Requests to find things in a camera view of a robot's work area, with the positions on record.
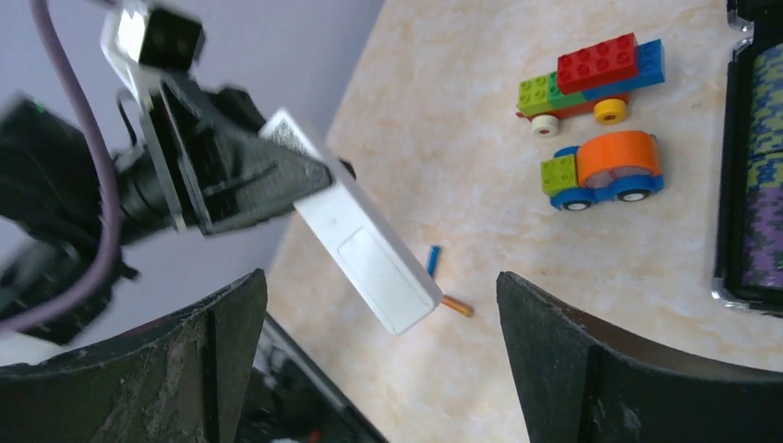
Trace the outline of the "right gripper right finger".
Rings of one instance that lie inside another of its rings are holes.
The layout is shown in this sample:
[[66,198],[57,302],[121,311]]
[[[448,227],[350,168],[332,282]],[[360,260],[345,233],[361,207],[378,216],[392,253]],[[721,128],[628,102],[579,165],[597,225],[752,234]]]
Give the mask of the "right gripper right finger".
[[534,442],[778,442],[782,376],[668,347],[496,281],[500,325]]

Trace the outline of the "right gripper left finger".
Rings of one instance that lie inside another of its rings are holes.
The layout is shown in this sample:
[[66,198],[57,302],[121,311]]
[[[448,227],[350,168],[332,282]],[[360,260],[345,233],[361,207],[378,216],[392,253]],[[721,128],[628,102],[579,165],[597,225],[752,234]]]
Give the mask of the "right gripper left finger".
[[255,270],[142,326],[1,370],[5,442],[231,442],[266,316]]

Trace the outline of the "blue battery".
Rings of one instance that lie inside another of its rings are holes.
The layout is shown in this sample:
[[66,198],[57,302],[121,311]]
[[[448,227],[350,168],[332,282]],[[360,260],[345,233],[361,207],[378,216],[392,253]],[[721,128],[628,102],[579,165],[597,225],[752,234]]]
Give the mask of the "blue battery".
[[431,278],[435,278],[435,274],[439,264],[440,252],[441,252],[441,247],[439,245],[432,245],[428,251],[426,270]]

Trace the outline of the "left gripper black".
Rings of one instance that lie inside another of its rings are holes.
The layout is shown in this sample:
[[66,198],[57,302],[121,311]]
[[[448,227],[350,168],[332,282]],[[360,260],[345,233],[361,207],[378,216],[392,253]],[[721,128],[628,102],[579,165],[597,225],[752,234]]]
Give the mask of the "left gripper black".
[[123,235],[246,229],[333,184],[327,164],[260,136],[266,121],[244,90],[206,91],[174,72],[149,97],[143,139],[115,157]]

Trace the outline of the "white remote control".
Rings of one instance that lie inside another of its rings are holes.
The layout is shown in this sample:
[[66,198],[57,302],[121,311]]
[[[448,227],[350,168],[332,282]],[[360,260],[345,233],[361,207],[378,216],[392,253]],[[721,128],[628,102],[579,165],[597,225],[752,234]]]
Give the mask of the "white remote control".
[[439,286],[321,135],[284,108],[259,135],[329,168],[334,184],[296,211],[388,332],[406,332],[440,305]]

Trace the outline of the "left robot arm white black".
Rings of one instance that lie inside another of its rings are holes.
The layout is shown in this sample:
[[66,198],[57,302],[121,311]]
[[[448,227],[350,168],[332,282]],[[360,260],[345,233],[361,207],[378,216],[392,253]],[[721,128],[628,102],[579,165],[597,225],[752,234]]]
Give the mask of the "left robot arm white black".
[[[330,168],[262,138],[244,90],[202,89],[167,73],[140,119],[144,138],[118,153],[120,245],[168,229],[243,230],[333,185]],[[1,317],[56,298],[89,268],[100,241],[99,185],[81,131],[23,95],[1,118],[1,214],[30,240],[1,267]]]

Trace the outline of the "orange battery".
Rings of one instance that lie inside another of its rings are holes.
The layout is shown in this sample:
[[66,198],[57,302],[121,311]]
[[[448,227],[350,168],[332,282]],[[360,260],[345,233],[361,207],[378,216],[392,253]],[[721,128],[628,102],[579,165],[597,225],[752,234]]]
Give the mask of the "orange battery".
[[441,303],[448,308],[460,313],[461,315],[465,317],[471,317],[474,314],[474,308],[471,307],[469,304],[460,301],[454,297],[443,295],[441,299]]

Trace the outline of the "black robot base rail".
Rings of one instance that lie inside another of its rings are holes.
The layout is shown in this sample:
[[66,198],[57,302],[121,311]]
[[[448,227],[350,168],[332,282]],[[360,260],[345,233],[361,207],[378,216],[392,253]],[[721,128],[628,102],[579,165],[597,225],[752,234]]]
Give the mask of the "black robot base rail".
[[388,439],[267,316],[235,441],[387,443]]

